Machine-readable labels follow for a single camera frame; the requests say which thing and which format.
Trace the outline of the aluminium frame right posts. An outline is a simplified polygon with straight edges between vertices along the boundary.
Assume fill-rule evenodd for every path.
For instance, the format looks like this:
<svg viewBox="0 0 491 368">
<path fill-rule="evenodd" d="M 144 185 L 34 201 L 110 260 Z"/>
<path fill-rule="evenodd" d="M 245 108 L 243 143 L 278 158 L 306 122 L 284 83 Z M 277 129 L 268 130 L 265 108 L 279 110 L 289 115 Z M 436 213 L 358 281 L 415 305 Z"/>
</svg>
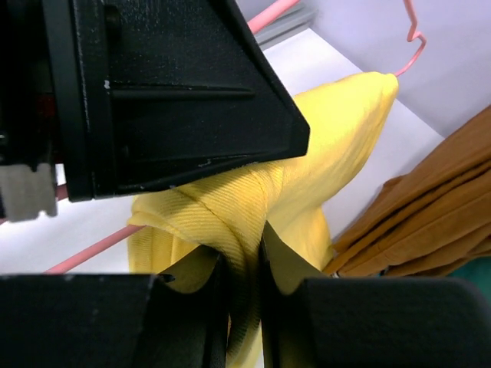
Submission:
<svg viewBox="0 0 491 368">
<path fill-rule="evenodd" d="M 310 5 L 299 3 L 259 31 L 255 39 L 264 51 L 309 28 L 315 15 Z"/>
</svg>

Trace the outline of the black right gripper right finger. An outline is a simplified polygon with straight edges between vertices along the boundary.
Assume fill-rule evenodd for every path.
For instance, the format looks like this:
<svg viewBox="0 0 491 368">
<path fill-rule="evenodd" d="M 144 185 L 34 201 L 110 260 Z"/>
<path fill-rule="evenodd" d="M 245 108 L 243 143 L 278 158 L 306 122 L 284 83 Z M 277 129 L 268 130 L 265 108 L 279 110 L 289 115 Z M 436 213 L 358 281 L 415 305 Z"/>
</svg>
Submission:
<svg viewBox="0 0 491 368">
<path fill-rule="evenodd" d="M 490 307 L 455 278 L 331 278 L 267 225 L 260 241 L 267 367 L 488 367 Z"/>
</svg>

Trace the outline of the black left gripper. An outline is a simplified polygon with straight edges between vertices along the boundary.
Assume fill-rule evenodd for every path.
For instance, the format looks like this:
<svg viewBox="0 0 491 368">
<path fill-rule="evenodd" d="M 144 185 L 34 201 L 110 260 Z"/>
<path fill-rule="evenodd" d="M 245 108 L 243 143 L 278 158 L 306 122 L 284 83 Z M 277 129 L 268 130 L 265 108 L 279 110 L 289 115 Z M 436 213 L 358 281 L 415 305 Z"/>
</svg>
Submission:
<svg viewBox="0 0 491 368">
<path fill-rule="evenodd" d="M 234 1 L 3 1 L 1 219 L 304 156 L 310 128 Z"/>
</svg>

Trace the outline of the pink wire hanger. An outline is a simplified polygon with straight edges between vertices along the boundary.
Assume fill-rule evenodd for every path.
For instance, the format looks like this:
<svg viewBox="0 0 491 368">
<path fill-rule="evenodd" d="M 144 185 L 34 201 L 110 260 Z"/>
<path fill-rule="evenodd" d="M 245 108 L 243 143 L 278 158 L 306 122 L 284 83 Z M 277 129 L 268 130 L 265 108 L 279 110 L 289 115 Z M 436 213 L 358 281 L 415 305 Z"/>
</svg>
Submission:
<svg viewBox="0 0 491 368">
<path fill-rule="evenodd" d="M 414 10 L 413 2 L 411 0 L 403 0 L 403 3 L 407 16 L 410 20 L 410 27 L 407 33 L 406 40 L 408 43 L 418 40 L 420 42 L 420 45 L 414 55 L 411 57 L 411 59 L 400 70 L 394 73 L 395 77 L 400 77 L 402 74 L 406 73 L 414 64 L 414 62 L 419 58 L 427 45 L 426 37 L 421 31 L 417 29 L 418 20 L 417 14 Z M 285 13 L 296 4 L 298 4 L 298 1 L 275 1 L 264 11 L 256 15 L 252 20 L 248 21 L 248 26 L 251 32 L 254 35 L 257 34 L 263 28 L 265 28 L 267 25 L 270 25 L 276 18 L 278 18 L 280 15 Z M 103 238 L 102 240 L 92 244 L 91 246 L 83 249 L 82 251 L 69 257 L 68 259 L 58 263 L 57 265 L 49 268 L 47 271 L 45 271 L 45 274 L 66 273 L 88 261 L 89 259 L 106 251 L 110 247 L 115 246 L 117 243 L 123 241 L 124 239 L 128 238 L 141 229 L 142 226 L 128 225 L 107 236 L 106 238 Z"/>
</svg>

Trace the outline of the teal trousers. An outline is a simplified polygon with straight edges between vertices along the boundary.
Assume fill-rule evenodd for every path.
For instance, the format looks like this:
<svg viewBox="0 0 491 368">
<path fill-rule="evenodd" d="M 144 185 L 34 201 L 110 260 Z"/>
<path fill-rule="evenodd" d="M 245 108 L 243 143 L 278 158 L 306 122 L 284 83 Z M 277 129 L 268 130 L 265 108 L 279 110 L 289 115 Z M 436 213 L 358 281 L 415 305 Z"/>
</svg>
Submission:
<svg viewBox="0 0 491 368">
<path fill-rule="evenodd" d="M 490 291 L 490 253 L 485 253 L 483 257 L 467 256 L 450 263 L 426 256 L 400 265 L 389 266 L 377 276 L 461 278 L 488 292 Z"/>
</svg>

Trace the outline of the yellow trousers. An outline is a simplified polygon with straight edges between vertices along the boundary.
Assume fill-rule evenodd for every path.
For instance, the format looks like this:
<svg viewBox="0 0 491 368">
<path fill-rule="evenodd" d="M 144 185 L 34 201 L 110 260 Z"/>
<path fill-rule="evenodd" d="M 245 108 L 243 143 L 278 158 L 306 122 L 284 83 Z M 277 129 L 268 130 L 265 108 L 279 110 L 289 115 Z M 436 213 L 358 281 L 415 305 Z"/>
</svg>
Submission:
<svg viewBox="0 0 491 368">
<path fill-rule="evenodd" d="M 314 268 L 332 259 L 322 206 L 363 168 L 398 92 L 393 74 L 354 74 L 295 97 L 310 126 L 304 156 L 243 166 L 138 195 L 129 223 L 130 270 L 158 273 L 199 245 L 230 271 L 226 364 L 251 367 L 259 353 L 259 242 L 265 224 Z"/>
</svg>

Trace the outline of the brown trousers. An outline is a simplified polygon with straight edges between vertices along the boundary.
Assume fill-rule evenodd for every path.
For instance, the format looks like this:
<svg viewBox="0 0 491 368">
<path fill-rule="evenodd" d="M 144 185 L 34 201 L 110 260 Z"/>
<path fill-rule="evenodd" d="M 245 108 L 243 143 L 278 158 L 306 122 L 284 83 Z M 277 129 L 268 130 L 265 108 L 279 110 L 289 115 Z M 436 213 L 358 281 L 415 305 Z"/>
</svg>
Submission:
<svg viewBox="0 0 491 368">
<path fill-rule="evenodd" d="M 490 255 L 490 109 L 411 172 L 385 182 L 334 244 L 324 272 L 342 278 L 444 276 Z"/>
</svg>

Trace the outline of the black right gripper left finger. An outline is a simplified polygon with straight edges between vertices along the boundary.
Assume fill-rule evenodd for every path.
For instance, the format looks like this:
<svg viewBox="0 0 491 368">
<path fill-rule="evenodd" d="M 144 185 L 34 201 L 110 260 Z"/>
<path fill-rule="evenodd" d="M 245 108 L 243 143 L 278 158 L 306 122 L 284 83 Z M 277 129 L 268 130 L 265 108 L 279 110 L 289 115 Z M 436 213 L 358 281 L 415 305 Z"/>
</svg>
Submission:
<svg viewBox="0 0 491 368">
<path fill-rule="evenodd" d="M 201 246 L 161 274 L 1 278 L 3 367 L 223 367 L 227 267 Z"/>
</svg>

